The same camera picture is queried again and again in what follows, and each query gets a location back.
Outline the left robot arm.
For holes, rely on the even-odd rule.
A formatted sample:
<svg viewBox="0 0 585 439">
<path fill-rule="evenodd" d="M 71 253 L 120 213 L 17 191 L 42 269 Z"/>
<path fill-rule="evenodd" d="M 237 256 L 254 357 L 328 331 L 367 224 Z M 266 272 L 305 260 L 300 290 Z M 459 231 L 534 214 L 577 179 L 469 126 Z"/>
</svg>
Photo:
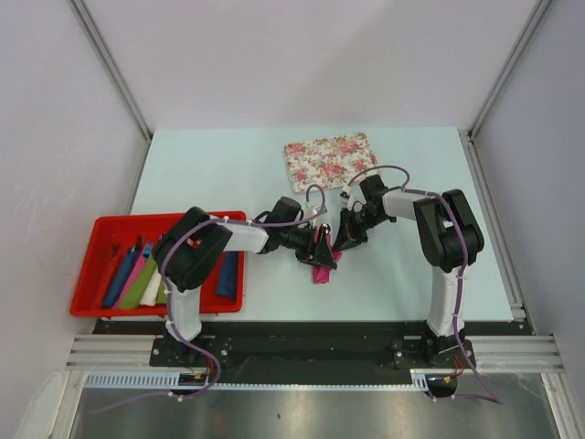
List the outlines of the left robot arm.
<svg viewBox="0 0 585 439">
<path fill-rule="evenodd" d="M 167 294 L 165 327 L 174 338 L 171 356 L 185 366 L 200 359 L 200 290 L 224 253 L 267 254 L 284 247 L 294 251 L 298 262 L 336 269 L 328 227 L 311 224 L 324 212 L 321 206 L 306 218 L 301 204 L 287 197 L 257 219 L 220 218 L 198 207 L 188 210 L 154 248 Z"/>
</svg>

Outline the pink paper napkin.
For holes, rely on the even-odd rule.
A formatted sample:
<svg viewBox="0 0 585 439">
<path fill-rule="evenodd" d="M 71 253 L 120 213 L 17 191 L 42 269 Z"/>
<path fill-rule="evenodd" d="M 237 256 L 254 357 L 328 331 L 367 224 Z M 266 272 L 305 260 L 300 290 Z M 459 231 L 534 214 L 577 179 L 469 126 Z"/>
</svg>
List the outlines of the pink paper napkin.
<svg viewBox="0 0 585 439">
<path fill-rule="evenodd" d="M 339 262 L 342 258 L 341 252 L 333 252 L 335 262 Z M 323 266 L 314 266 L 312 268 L 312 282 L 313 284 L 327 284 L 330 281 L 331 268 Z"/>
</svg>

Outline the floral tray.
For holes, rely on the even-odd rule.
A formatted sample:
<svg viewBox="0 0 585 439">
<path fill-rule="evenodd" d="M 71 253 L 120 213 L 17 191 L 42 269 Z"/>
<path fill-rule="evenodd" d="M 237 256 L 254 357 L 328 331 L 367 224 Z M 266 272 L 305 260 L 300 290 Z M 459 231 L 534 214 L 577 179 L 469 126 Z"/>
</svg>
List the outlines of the floral tray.
<svg viewBox="0 0 585 439">
<path fill-rule="evenodd" d="M 378 165 L 364 133 L 287 144 L 283 153 L 296 194 L 302 194 L 312 184 L 323 190 L 342 187 L 356 174 Z"/>
</svg>

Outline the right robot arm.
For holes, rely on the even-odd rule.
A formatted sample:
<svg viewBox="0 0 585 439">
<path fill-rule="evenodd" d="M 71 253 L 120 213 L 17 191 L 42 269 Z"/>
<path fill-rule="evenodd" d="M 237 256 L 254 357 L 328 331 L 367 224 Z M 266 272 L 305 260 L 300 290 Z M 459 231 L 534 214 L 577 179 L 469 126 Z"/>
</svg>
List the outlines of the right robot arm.
<svg viewBox="0 0 585 439">
<path fill-rule="evenodd" d="M 448 337 L 460 337 L 464 282 L 468 267 L 484 249 L 484 235 L 466 196 L 460 189 L 441 194 L 389 188 L 378 175 L 359 184 L 363 199 L 357 200 L 348 185 L 341 198 L 339 231 L 333 244 L 342 252 L 367 242 L 367 232 L 384 221 L 397 219 L 416 223 L 422 253 L 432 267 L 431 309 L 426 319 L 433 334 L 421 344 L 423 359 L 442 367 L 454 356 Z"/>
</svg>

